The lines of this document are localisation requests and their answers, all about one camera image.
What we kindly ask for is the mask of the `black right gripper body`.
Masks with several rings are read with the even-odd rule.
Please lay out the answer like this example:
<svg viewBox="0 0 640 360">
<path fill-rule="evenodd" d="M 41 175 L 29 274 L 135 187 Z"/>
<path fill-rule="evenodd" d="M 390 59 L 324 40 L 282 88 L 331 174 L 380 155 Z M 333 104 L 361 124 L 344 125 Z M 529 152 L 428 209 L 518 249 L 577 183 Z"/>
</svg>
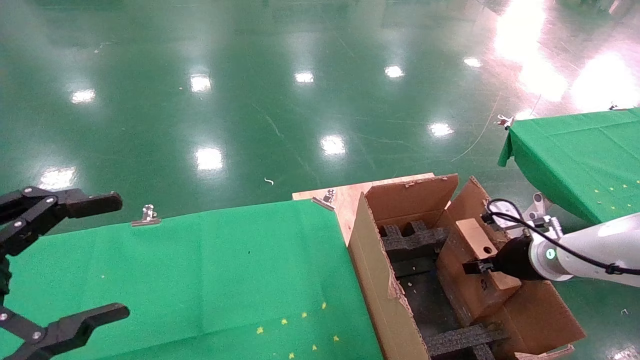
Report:
<svg viewBox="0 0 640 360">
<path fill-rule="evenodd" d="M 530 259 L 533 240 L 526 235 L 510 239 L 494 256 L 493 270 L 524 281 L 538 281 L 540 274 Z"/>
</svg>

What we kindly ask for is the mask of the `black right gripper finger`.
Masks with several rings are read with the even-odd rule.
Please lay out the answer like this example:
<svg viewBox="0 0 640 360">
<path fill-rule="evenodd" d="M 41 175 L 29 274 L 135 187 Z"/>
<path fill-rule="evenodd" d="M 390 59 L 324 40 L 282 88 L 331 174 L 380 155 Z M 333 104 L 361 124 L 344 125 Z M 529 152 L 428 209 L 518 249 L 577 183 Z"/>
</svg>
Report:
<svg viewBox="0 0 640 360">
<path fill-rule="evenodd" d="M 480 275 L 493 272 L 495 266 L 492 260 L 471 260 L 462 264 L 462 269 L 466 275 Z"/>
</svg>

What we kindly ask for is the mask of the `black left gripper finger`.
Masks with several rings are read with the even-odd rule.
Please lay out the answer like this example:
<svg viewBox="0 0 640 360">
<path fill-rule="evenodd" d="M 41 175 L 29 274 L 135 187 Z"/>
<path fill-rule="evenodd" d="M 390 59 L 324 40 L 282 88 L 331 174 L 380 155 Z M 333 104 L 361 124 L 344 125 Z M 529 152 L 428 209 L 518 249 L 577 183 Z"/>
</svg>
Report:
<svg viewBox="0 0 640 360">
<path fill-rule="evenodd" d="M 0 309 L 1 328 L 23 340 L 23 344 L 5 360 L 50 360 L 86 346 L 96 328 L 130 316 L 127 306 L 110 303 L 40 326 L 5 306 Z"/>
<path fill-rule="evenodd" d="M 64 219 L 109 214 L 122 207 L 123 200 L 114 191 L 89 196 L 78 188 L 48 191 L 25 187 L 3 194 L 0 199 L 1 255 L 20 255 Z"/>
</svg>

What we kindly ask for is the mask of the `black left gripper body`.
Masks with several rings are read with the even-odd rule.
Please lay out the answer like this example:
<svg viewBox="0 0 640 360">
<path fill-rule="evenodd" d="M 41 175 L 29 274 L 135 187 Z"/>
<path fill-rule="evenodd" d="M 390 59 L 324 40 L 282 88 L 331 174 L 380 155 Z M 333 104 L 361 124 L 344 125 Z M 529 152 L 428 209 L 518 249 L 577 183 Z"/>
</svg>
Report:
<svg viewBox="0 0 640 360">
<path fill-rule="evenodd" d="M 5 298 L 10 293 L 10 262 L 6 257 L 0 259 L 0 305 L 4 306 Z"/>
</svg>

